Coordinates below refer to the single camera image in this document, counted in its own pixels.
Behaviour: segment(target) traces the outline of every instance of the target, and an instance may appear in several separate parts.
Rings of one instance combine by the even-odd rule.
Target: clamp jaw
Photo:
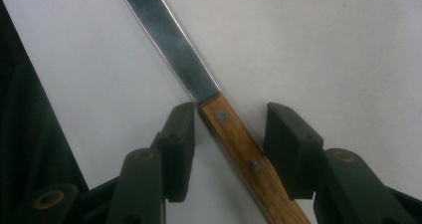
[[[7,223],[165,223],[165,199],[186,197],[194,144],[194,103],[187,103],[173,109],[150,148],[126,156],[119,177],[85,193],[72,184],[42,188]]]
[[[422,202],[388,188],[348,150],[322,138],[291,108],[269,103],[266,156],[291,199],[312,199],[319,224],[422,223]]]

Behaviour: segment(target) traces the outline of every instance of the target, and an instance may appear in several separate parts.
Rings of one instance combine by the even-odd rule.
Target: rivet
[[[253,160],[249,163],[249,168],[251,168],[251,171],[257,173],[260,172],[262,169],[261,163],[257,160]]]
[[[228,119],[227,114],[225,112],[217,112],[214,117],[215,120],[217,120],[220,124],[225,123]]]

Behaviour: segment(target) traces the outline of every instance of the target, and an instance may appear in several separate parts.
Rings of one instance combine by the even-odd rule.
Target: black object
[[[187,193],[193,114],[194,103],[173,109],[153,147],[128,154],[119,177],[83,194],[72,184],[44,187],[26,196],[7,223],[165,223],[166,195],[182,201]]]
[[[264,150],[291,199],[312,199],[319,224],[422,223],[422,202],[382,184],[357,154],[333,148],[292,109],[268,104]]]
[[[162,154],[164,195],[169,202],[184,201],[189,186],[195,151],[193,110],[190,103],[174,108],[151,146]]]
[[[0,0],[0,222],[25,196],[72,183],[88,190],[53,109]]]

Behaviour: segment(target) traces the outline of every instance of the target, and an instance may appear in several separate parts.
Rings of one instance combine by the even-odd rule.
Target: white background
[[[3,1],[90,187],[190,101],[123,0]],[[422,0],[166,1],[258,142],[266,103],[292,107],[325,148],[422,199]],[[195,121],[190,190],[168,223],[265,223]]]

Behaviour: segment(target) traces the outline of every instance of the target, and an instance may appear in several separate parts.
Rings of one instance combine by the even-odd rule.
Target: metal rivet
[[[353,162],[354,161],[354,156],[351,155],[348,152],[337,151],[333,155],[334,155],[334,157],[336,157],[336,158],[338,158],[342,161],[345,161],[345,162]]]
[[[222,124],[225,123],[227,121],[228,117],[227,114],[225,112],[217,112],[215,114],[215,120],[218,121],[218,123]]]
[[[147,161],[147,160],[149,160],[152,156],[153,156],[154,154],[152,154],[152,152],[150,152],[150,151],[139,151],[136,155],[135,155],[135,157],[136,158],[139,158],[140,160],[143,160],[143,161]]]
[[[34,208],[38,210],[49,209],[56,206],[65,198],[65,192],[61,190],[53,190],[41,195],[34,202]]]
[[[251,171],[253,172],[260,172],[262,169],[262,166],[259,161],[254,160],[249,163],[249,168],[251,168]]]

